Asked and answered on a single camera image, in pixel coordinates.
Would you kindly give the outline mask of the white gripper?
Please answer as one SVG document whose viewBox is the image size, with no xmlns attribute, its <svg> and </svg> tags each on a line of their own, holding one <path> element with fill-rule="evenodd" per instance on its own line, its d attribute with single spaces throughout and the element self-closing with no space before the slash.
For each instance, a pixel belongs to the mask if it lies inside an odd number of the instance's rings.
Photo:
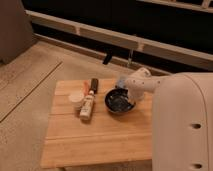
<svg viewBox="0 0 213 171">
<path fill-rule="evenodd" d="M 142 89 L 142 81 L 144 78 L 150 77 L 151 72 L 142 67 L 129 75 L 125 80 L 125 86 L 128 90 L 127 96 L 130 102 L 140 101 L 143 97 L 144 91 Z"/>
</svg>

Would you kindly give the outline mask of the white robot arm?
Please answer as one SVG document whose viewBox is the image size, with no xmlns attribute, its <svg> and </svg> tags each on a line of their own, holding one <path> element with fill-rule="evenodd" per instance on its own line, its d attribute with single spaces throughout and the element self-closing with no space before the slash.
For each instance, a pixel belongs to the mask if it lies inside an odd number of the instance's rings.
<svg viewBox="0 0 213 171">
<path fill-rule="evenodd" d="M 213 171 L 213 72 L 153 76 L 141 68 L 125 85 L 133 102 L 153 94 L 153 171 Z"/>
</svg>

